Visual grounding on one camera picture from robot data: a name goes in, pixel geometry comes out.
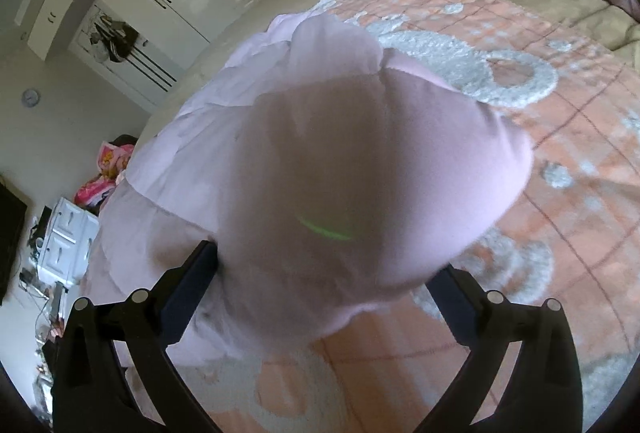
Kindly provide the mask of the pink quilted coat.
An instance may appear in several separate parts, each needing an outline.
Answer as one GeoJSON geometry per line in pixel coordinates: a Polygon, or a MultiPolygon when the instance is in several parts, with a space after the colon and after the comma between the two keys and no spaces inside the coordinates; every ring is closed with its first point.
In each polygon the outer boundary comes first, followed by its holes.
{"type": "Polygon", "coordinates": [[[520,197],[529,135],[331,14],[277,17],[129,161],[82,291],[154,285],[203,240],[218,274],[183,366],[299,349],[402,297],[520,197]]]}

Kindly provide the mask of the white bedroom door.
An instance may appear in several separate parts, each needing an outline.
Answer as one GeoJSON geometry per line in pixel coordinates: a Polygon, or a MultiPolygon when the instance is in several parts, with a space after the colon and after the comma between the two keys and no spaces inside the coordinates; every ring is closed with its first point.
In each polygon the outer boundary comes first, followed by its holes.
{"type": "Polygon", "coordinates": [[[70,52],[130,101],[152,114],[184,70],[99,0],[70,40],[70,52]]]}

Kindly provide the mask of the white drawer chest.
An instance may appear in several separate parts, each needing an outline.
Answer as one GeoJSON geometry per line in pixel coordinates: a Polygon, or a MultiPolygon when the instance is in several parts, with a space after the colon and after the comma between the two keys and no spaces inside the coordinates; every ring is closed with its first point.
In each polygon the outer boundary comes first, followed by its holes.
{"type": "Polygon", "coordinates": [[[99,231],[96,216],[66,198],[58,199],[44,234],[37,261],[40,281],[46,285],[78,285],[88,268],[91,248],[99,231]]]}

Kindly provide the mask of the peach floral bed blanket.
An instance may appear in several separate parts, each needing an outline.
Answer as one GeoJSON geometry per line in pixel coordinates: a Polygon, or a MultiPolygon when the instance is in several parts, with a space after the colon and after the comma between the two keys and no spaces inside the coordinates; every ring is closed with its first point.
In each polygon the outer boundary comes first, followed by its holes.
{"type": "MultiPolygon", "coordinates": [[[[560,301],[592,424],[639,354],[639,67],[506,0],[320,0],[313,8],[401,49],[457,38],[472,62],[488,60],[499,84],[554,69],[546,97],[510,112],[535,143],[525,193],[459,264],[515,303],[560,301]]],[[[409,432],[465,356],[418,290],[292,354],[220,359],[182,374],[228,432],[409,432]]]]}

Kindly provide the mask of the pink cartoon blanket pile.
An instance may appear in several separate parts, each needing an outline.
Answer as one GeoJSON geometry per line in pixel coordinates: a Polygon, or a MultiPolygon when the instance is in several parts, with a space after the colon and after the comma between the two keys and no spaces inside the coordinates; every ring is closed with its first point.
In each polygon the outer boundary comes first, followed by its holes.
{"type": "Polygon", "coordinates": [[[104,202],[117,186],[119,175],[126,170],[138,139],[122,134],[114,141],[103,142],[96,157],[98,174],[77,190],[74,204],[97,216],[104,202]]]}

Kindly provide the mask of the dark bags hanging on door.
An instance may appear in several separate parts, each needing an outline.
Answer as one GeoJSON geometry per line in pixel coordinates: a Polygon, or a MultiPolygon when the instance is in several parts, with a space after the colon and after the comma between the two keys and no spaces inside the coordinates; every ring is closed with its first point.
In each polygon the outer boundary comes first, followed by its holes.
{"type": "Polygon", "coordinates": [[[100,15],[92,25],[90,51],[98,63],[123,63],[134,52],[140,34],[122,20],[100,15]]]}

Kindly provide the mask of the black wall television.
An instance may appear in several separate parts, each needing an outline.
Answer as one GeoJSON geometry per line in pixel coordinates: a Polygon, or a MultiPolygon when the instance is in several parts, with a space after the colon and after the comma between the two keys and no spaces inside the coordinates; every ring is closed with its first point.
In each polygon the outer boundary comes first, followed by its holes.
{"type": "Polygon", "coordinates": [[[0,301],[9,290],[12,269],[25,225],[27,206],[9,190],[0,186],[0,301]]]}

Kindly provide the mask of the round wall clock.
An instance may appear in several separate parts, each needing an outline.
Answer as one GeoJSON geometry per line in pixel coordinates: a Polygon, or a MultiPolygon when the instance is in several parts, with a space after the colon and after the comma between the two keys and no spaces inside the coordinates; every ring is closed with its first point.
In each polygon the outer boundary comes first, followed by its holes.
{"type": "Polygon", "coordinates": [[[26,108],[36,107],[41,100],[41,95],[36,89],[27,89],[22,93],[21,103],[26,108]]]}

